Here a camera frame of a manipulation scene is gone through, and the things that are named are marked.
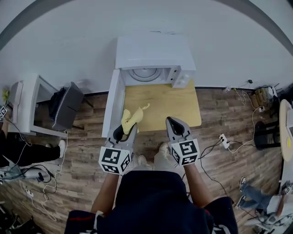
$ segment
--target chair leg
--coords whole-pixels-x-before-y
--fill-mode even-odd
[[[93,105],[92,105],[92,103],[90,103],[86,98],[83,98],[83,100],[90,106],[90,107],[92,107],[93,108]]]
[[[78,126],[75,126],[75,125],[72,125],[72,128],[76,128],[76,129],[84,130],[84,128],[82,128],[82,127],[78,127]]]

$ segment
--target wood plank flooring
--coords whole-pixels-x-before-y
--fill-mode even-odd
[[[198,139],[200,150],[215,144],[218,136],[224,133],[228,140],[245,142],[252,139],[253,125],[251,115],[253,108],[249,100],[244,106],[234,91],[223,94],[221,90],[197,90],[197,97],[201,111],[202,125],[192,128],[193,135]],[[103,117],[106,107],[107,95],[92,96],[88,100],[94,108],[82,104],[75,120],[75,125],[83,126],[85,130],[69,130],[68,149],[62,172],[57,175],[58,189],[56,193],[49,194],[50,200],[44,206],[57,218],[52,221],[47,214],[32,206],[20,188],[20,182],[4,182],[0,186],[0,200],[6,201],[7,208],[13,208],[23,220],[31,216],[35,222],[48,234],[63,233],[68,212],[73,209],[89,211],[92,203],[104,181],[105,173],[98,165],[100,147],[104,145],[101,138]],[[52,126],[48,119],[46,106],[40,106],[36,111],[36,123],[42,126]],[[255,112],[254,122],[262,120],[271,122],[269,112]],[[57,138],[47,135],[29,137],[35,144],[58,143]],[[152,161],[159,145],[167,142],[166,131],[143,132],[136,138],[134,152],[144,154]],[[231,143],[231,150],[239,147],[238,143]],[[62,160],[44,163],[49,170],[56,172],[60,168]],[[203,172],[200,162],[197,161],[204,181],[208,185],[214,197],[224,196],[225,192],[220,184],[211,181]],[[236,202],[240,196],[239,179],[246,176],[252,185],[257,186],[263,192],[274,194],[278,187],[281,173],[282,155],[280,148],[256,150],[253,146],[244,146],[232,154],[219,145],[202,159],[203,167],[211,178],[218,180],[225,187],[226,192]],[[178,173],[183,175],[183,167],[177,167]],[[28,189],[41,191],[43,183],[33,180],[22,181],[21,185]],[[34,205],[42,209],[41,201],[44,198],[41,193],[34,192]],[[239,233],[254,233],[251,227],[245,227],[245,221],[250,216],[242,210],[234,210],[237,219]]]

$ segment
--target yellow cloth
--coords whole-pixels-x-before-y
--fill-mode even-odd
[[[132,128],[133,125],[135,125],[135,123],[138,123],[142,120],[143,118],[142,110],[147,109],[149,106],[150,106],[150,103],[148,103],[147,106],[143,108],[139,107],[137,111],[133,114],[133,116],[131,116],[131,113],[129,110],[125,109],[123,111],[121,124],[122,124],[123,132],[125,135],[128,135],[130,129]]]

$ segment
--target person in black clothes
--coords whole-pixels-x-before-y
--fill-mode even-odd
[[[155,156],[155,170],[139,156],[139,166],[122,177],[108,173],[91,212],[69,213],[65,234],[236,234],[232,201],[214,200],[195,164],[184,166],[185,184],[168,161],[168,145]]]
[[[65,141],[60,140],[59,145],[51,148],[39,144],[27,144],[24,141],[11,141],[7,139],[10,112],[7,112],[0,132],[0,167],[9,165],[6,158],[19,166],[28,166],[32,163],[52,161],[62,158],[65,152]]]

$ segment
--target black pants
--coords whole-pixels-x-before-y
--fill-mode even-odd
[[[7,157],[12,162],[17,163],[24,146],[25,146],[24,142],[17,142],[15,145],[13,145],[13,149],[6,151],[6,154],[4,156]],[[52,161],[59,157],[60,157],[59,146],[49,148],[39,144],[33,144],[32,146],[26,145],[25,148],[23,149],[20,160],[17,164],[19,166],[29,166],[32,163]],[[9,165],[8,161],[7,160],[5,161],[7,163],[5,163],[5,165],[1,164],[0,167]]]

